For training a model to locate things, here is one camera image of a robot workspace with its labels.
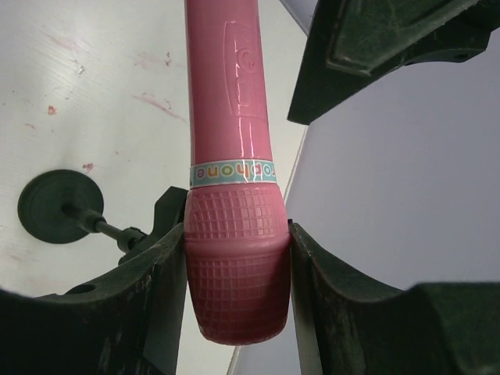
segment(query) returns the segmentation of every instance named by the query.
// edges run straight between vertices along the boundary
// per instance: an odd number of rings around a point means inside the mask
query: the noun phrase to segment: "pink stain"
[[[86,170],[87,173],[90,173],[90,171],[94,169],[94,163],[90,162],[88,164],[84,164],[82,168]]]
[[[157,70],[159,67],[168,67],[171,63],[170,52],[166,54],[166,59],[161,59],[148,52],[138,53],[134,58],[134,65],[140,66],[144,70]]]
[[[75,42],[75,40],[70,39],[68,37],[53,37],[52,35],[46,34],[47,38],[50,39],[50,41],[54,44],[57,45],[60,48],[67,49],[68,51],[75,52],[75,53],[85,53],[87,55],[90,55],[90,52],[83,48],[81,45]]]
[[[166,106],[164,106],[163,104],[159,103],[151,95],[146,95],[146,94],[143,94],[141,96],[132,95],[132,98],[137,99],[139,102],[150,104],[150,105],[160,109],[162,112],[166,113],[167,115],[173,117],[174,119],[181,120],[183,123],[187,122],[185,118],[177,115],[175,112],[173,112],[171,110],[172,107],[170,106],[170,103],[167,100],[164,100],[164,102],[166,105],[168,105],[168,108]]]
[[[15,255],[15,254],[9,254],[8,257],[10,259],[12,259],[13,261],[15,261],[15,262],[20,262],[21,263],[23,261],[23,258],[21,258],[18,255]]]

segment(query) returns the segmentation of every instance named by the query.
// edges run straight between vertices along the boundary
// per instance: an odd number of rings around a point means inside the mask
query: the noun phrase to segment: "metal rod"
[[[105,234],[108,237],[111,237],[114,240],[118,241],[118,237],[122,233],[121,229],[114,227],[113,225],[109,225],[107,222],[100,220],[95,223],[95,229],[97,232]]]

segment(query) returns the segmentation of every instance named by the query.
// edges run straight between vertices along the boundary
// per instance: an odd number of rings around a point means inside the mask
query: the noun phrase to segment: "screw hole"
[[[458,55],[453,56],[453,59],[455,60],[465,60],[469,55],[466,53],[459,53]]]
[[[89,291],[93,291],[95,289],[95,285],[92,284],[82,284],[77,285],[76,287],[69,289],[66,293],[67,295],[81,295],[83,293],[88,293]]]

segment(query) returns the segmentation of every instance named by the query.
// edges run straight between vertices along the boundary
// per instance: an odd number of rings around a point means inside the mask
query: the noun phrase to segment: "label band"
[[[276,183],[274,163],[267,160],[225,160],[191,167],[190,188],[221,184]]]

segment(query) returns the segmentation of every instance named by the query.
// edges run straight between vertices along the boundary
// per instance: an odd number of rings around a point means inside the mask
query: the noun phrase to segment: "white surface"
[[[469,62],[407,66],[313,122],[288,215],[397,288],[500,280],[499,63],[496,31]],[[237,375],[264,373],[300,375],[293,324],[241,353]]]
[[[304,132],[286,115],[305,36],[278,0],[259,5],[284,191]],[[18,222],[18,195],[48,170],[88,172],[110,223],[150,230],[155,200],[170,185],[188,187],[184,2],[4,0],[0,21],[0,286],[64,293],[112,269],[121,253],[98,235],[65,246],[36,241]],[[202,338],[187,297],[177,373],[224,374],[231,354]]]

